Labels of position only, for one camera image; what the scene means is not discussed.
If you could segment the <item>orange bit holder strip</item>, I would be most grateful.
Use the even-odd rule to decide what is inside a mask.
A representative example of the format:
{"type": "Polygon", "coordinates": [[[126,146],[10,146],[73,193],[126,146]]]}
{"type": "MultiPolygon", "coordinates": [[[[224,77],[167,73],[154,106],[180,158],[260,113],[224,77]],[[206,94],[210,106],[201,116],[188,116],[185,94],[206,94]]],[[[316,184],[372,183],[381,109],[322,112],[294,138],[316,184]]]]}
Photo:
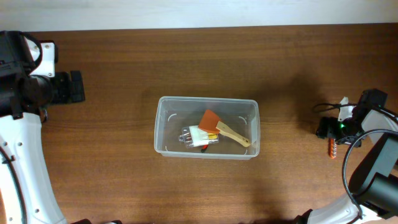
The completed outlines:
{"type": "Polygon", "coordinates": [[[334,159],[336,157],[336,142],[334,139],[329,138],[328,139],[328,155],[331,159],[334,159]]]}

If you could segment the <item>orange scraper wooden handle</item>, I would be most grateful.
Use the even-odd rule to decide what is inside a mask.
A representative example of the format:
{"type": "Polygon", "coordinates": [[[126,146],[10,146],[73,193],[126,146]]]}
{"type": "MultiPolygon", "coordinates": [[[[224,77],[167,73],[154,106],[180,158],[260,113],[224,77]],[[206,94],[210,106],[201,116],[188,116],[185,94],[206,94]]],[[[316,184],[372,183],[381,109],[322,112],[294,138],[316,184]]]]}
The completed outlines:
{"type": "Polygon", "coordinates": [[[221,134],[240,143],[244,147],[249,147],[251,141],[248,138],[238,134],[228,125],[221,121],[220,117],[212,110],[206,110],[198,127],[208,133],[221,134]]]}

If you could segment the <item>clear plastic container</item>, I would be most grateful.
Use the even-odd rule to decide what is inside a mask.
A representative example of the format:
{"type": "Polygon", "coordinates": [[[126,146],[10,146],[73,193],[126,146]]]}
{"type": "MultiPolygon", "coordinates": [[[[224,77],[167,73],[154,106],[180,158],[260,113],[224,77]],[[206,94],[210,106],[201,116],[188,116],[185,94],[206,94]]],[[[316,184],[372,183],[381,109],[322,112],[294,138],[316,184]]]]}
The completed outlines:
{"type": "Polygon", "coordinates": [[[167,157],[250,160],[260,153],[254,100],[164,96],[155,119],[154,149],[167,157]]]}

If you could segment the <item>red handled pliers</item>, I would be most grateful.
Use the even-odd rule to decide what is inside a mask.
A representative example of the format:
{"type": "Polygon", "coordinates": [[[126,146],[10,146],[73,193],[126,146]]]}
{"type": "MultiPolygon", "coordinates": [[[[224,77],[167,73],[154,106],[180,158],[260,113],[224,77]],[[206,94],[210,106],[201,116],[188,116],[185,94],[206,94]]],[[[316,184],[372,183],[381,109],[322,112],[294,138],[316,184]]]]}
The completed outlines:
{"type": "Polygon", "coordinates": [[[208,145],[204,145],[201,149],[201,153],[205,153],[208,148],[208,145]]]}

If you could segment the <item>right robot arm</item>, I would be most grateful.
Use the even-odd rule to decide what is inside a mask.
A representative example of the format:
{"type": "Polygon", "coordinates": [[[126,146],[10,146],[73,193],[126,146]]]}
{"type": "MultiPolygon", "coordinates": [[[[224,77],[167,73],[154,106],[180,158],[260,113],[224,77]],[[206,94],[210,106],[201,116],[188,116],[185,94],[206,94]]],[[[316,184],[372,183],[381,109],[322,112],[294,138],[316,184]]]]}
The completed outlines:
{"type": "Polygon", "coordinates": [[[342,164],[345,193],[331,204],[309,209],[294,223],[366,223],[397,216],[397,114],[386,109],[387,93],[370,89],[362,92],[357,103],[343,98],[338,104],[326,104],[327,110],[338,109],[338,117],[322,117],[316,136],[328,139],[329,155],[336,156],[336,147],[349,148],[342,164]],[[374,144],[355,168],[346,175],[349,156],[364,139],[374,144]]]}

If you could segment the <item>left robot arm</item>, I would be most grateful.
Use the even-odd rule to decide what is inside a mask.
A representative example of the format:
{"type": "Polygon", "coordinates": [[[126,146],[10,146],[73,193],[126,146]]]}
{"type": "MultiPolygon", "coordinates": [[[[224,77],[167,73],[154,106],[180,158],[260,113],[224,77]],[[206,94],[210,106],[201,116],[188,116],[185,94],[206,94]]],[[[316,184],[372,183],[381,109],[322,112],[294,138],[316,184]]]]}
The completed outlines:
{"type": "Polygon", "coordinates": [[[81,72],[56,72],[58,48],[1,31],[1,198],[7,223],[66,223],[42,149],[47,108],[85,100],[81,72]]]}

